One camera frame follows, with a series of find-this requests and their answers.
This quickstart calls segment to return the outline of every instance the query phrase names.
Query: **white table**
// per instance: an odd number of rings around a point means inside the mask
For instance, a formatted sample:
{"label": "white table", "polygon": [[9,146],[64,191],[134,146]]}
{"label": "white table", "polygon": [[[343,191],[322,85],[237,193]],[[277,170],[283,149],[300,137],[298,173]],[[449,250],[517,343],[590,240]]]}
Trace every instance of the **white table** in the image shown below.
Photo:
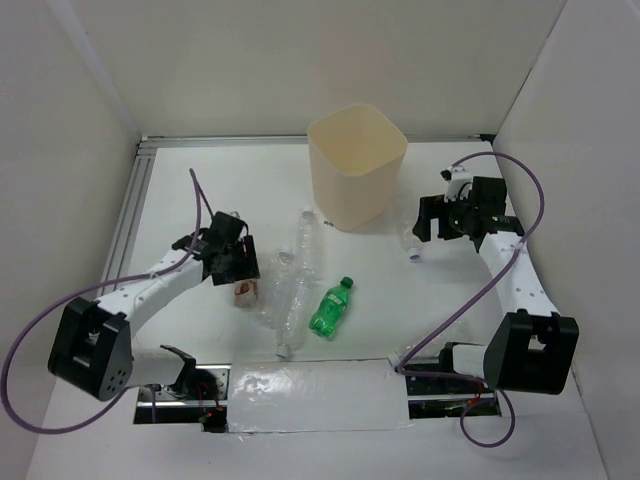
{"label": "white table", "polygon": [[[479,142],[412,143],[401,185],[416,198],[440,193],[445,187],[441,169],[489,148]],[[293,241],[296,213],[312,201],[306,145],[159,149],[131,272],[155,263],[192,230],[188,167],[198,173],[214,209],[237,210],[248,222],[262,263],[275,248]],[[499,175],[489,157],[469,169]],[[423,264],[408,263],[388,215],[354,233],[326,225],[322,233],[322,289],[344,275],[357,288],[335,341],[307,336],[298,360],[386,358],[428,333],[489,279],[466,240],[433,241],[425,247]],[[486,342],[500,317],[497,296],[490,294],[463,319],[468,328],[450,335]],[[213,288],[210,282],[176,299],[137,341],[149,347],[171,343],[200,363],[274,359],[273,331],[232,306],[231,287]],[[558,397],[513,394],[512,399],[516,432],[502,448],[486,451],[464,440],[457,419],[419,420],[410,428],[379,432],[260,435],[204,434],[195,425],[134,426],[135,393],[130,392],[97,424],[62,437],[41,436],[29,478],[606,478],[573,378]],[[58,381],[45,425],[74,423],[98,407]],[[501,436],[508,421],[479,417],[468,424],[472,433],[489,439]]]}

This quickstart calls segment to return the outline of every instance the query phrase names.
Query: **white wall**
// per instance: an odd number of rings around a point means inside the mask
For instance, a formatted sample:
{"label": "white wall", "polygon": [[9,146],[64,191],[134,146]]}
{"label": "white wall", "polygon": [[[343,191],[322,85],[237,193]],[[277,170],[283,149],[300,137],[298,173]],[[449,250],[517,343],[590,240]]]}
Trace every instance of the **white wall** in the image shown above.
{"label": "white wall", "polygon": [[[99,278],[134,143],[44,0],[0,5],[0,358],[48,303]],[[34,330],[11,399],[39,424],[57,321]],[[24,478],[36,436],[0,412],[2,478]]]}
{"label": "white wall", "polygon": [[[67,0],[50,0],[52,3]],[[71,0],[143,133],[496,133],[565,0]]]}
{"label": "white wall", "polygon": [[[640,478],[640,1],[569,0],[496,141],[540,176],[531,243],[554,302],[581,327],[576,368],[612,480]],[[537,205],[504,171],[517,210]]]}

